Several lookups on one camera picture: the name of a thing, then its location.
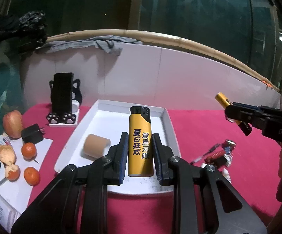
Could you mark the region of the red green cylindrical can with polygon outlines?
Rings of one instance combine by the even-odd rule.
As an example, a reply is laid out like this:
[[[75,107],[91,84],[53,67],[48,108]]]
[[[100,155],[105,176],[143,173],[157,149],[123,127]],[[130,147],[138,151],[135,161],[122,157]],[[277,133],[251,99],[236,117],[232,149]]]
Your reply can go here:
[[[227,148],[227,147],[234,149],[236,147],[236,143],[232,140],[226,139],[224,142],[224,148]]]

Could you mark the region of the white cardboard tray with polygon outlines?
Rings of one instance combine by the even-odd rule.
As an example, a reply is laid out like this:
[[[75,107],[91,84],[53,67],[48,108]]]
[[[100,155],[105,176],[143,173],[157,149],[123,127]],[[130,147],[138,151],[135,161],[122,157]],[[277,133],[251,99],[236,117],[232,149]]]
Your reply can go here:
[[[120,141],[123,132],[128,132],[129,108],[133,103],[123,103],[110,100],[97,100],[78,123],[76,129],[63,147],[54,170],[59,173],[69,164],[76,167],[89,165],[93,159],[82,153],[85,139],[90,134],[104,137],[110,140],[111,146]],[[169,146],[175,156],[181,153],[175,135],[175,131],[168,111],[162,107],[150,106],[151,128],[153,133],[158,133],[163,145]],[[108,191],[123,195],[155,196],[158,194],[173,192],[172,186],[160,186],[156,175],[152,177],[129,177],[125,175],[120,186],[110,185]]]

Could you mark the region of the beige tape roll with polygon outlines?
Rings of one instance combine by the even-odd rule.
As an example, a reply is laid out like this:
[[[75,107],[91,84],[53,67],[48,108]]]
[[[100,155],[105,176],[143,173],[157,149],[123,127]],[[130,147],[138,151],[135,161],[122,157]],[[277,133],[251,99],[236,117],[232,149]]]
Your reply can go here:
[[[83,145],[83,154],[92,159],[104,156],[110,148],[110,139],[89,134]]]

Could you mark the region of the bamboo rail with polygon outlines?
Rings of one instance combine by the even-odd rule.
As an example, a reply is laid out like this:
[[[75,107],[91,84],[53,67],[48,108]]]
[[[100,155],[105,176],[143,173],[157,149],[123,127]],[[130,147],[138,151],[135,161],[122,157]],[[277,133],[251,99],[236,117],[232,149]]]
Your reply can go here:
[[[245,65],[243,62],[237,60],[236,58],[225,54],[219,50],[208,47],[207,45],[200,44],[198,42],[182,38],[179,36],[173,36],[169,34],[149,32],[149,31],[139,31],[139,30],[120,30],[120,29],[101,29],[101,30],[84,30],[68,32],[63,34],[58,34],[50,36],[47,38],[46,42],[53,41],[75,41],[87,39],[95,36],[104,35],[114,35],[121,37],[130,37],[138,41],[142,41],[147,44],[158,45],[160,47],[167,46],[176,49],[183,49],[186,51],[192,51],[197,54],[202,54],[211,59],[219,60],[220,62],[226,63],[233,66],[240,71],[258,79],[267,86],[273,88],[276,91],[280,91],[270,80],[260,75],[258,72]]]

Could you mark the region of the black power adapter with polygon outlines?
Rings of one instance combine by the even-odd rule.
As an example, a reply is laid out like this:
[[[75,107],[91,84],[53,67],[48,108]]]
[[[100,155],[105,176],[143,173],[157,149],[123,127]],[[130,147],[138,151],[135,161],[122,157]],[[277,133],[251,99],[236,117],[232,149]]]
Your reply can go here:
[[[44,127],[39,127],[38,124],[33,124],[21,131],[21,138],[23,139],[24,144],[33,143],[37,144],[43,141],[45,134]]]

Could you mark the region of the black silver pen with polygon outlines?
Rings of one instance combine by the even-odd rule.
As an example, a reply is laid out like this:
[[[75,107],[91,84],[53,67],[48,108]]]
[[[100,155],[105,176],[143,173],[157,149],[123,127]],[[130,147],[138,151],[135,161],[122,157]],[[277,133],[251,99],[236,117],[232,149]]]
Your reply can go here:
[[[199,156],[198,158],[192,160],[190,162],[191,165],[195,164],[196,162],[199,162],[202,158],[204,158],[206,155],[209,155],[210,153],[214,152],[219,146],[221,146],[220,143],[215,144],[214,146],[212,146],[206,153],[204,153],[203,155]]]

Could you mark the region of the cartoon acrylic keychain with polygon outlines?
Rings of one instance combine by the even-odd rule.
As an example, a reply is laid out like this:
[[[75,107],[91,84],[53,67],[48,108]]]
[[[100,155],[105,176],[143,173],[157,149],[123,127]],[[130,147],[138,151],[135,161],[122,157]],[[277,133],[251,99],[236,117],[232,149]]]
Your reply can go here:
[[[233,160],[232,154],[224,154],[224,158],[226,159],[225,166],[230,167],[232,164],[232,160]]]

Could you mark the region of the peeled tangerine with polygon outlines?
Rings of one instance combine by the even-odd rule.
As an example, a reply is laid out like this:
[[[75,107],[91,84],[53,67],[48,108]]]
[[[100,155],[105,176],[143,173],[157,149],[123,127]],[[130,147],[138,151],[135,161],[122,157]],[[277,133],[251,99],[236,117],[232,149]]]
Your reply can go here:
[[[0,145],[0,161],[5,166],[5,177],[11,182],[16,181],[20,176],[19,166],[15,164],[16,154],[12,146]]]

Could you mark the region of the orange tangerine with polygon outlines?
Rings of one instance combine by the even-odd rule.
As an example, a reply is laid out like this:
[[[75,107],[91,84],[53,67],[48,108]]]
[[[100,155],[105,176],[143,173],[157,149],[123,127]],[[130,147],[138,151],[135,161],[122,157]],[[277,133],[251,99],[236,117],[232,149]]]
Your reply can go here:
[[[37,149],[33,143],[25,143],[21,148],[25,160],[31,161],[37,156]]]
[[[24,179],[30,186],[36,186],[40,182],[40,173],[34,167],[28,167],[24,170]]]

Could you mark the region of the black cat phone stand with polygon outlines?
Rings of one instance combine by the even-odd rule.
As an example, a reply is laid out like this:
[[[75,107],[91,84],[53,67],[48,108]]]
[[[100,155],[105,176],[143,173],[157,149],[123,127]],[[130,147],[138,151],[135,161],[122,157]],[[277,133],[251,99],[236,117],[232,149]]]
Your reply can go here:
[[[49,125],[75,125],[82,104],[80,79],[74,79],[72,72],[56,73],[49,86],[51,111],[46,117]]]

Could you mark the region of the blue binder clip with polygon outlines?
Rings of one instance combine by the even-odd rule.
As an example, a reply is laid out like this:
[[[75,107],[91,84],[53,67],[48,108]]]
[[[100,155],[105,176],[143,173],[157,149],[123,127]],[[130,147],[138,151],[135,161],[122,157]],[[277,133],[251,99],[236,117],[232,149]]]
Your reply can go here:
[[[227,154],[227,155],[230,154],[232,152],[232,150],[234,149],[233,146],[227,145],[227,144],[222,144],[222,148],[223,148],[225,154]]]

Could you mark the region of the red apple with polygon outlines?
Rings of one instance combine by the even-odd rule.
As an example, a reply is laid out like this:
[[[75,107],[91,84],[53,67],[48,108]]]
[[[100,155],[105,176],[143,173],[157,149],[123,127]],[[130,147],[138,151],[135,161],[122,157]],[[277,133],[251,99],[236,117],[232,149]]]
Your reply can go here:
[[[6,113],[3,117],[3,128],[10,138],[19,139],[23,130],[21,113],[18,110]]]

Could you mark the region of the yellow lighter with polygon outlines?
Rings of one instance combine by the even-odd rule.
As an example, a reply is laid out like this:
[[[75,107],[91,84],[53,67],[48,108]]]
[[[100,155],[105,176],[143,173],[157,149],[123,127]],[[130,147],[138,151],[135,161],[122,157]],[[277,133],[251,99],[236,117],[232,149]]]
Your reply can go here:
[[[132,106],[129,116],[128,175],[153,176],[152,128],[150,110]]]
[[[223,107],[227,120],[236,123],[241,129],[241,131],[245,134],[245,136],[251,134],[252,127],[244,121],[239,121],[235,119],[235,115],[232,114],[232,111],[234,111],[234,105],[223,93],[218,92],[215,95],[215,100]]]

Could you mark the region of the black plastic bag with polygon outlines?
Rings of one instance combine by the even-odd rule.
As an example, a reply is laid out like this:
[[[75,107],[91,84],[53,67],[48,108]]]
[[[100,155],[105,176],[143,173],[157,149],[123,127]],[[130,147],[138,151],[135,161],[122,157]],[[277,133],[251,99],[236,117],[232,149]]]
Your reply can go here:
[[[0,15],[0,47],[8,57],[24,59],[45,44],[47,26],[43,11],[31,11],[21,17]]]

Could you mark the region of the black smartphone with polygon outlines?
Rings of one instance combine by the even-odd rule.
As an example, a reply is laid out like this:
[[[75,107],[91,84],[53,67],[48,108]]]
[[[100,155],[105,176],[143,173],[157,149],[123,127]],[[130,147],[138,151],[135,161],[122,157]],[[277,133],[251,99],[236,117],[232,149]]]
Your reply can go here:
[[[62,72],[54,75],[52,92],[52,112],[60,118],[71,112],[73,73]]]

